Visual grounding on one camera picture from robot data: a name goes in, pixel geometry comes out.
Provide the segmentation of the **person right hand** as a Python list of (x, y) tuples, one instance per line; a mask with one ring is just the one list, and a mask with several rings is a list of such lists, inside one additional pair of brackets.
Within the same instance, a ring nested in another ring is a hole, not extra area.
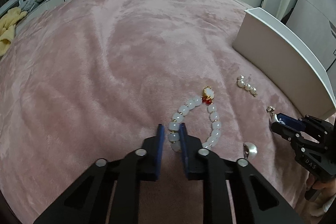
[(331, 190), (332, 193), (335, 193), (335, 178), (323, 182), (310, 173), (306, 180), (306, 189), (309, 190), (311, 188), (315, 190)]

